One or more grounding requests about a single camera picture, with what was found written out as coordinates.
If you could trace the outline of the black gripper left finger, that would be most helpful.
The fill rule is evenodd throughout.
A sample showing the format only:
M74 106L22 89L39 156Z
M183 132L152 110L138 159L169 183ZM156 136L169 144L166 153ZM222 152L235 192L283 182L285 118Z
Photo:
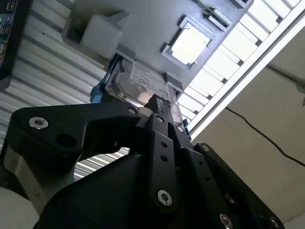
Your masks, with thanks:
M22 108L9 123L9 171L36 211L73 183L78 161L122 147L173 157L169 103L153 97L144 108L128 102Z

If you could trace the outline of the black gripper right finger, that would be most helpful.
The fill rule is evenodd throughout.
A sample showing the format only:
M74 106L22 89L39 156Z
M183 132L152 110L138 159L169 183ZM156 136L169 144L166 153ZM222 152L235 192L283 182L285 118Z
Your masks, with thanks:
M158 227L282 229L280 219L207 145L192 145L158 102Z

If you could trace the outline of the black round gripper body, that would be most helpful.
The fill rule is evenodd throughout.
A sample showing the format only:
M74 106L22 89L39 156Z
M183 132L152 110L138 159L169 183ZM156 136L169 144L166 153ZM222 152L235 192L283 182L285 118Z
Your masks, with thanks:
M38 229L184 229L174 157L127 155L56 193Z

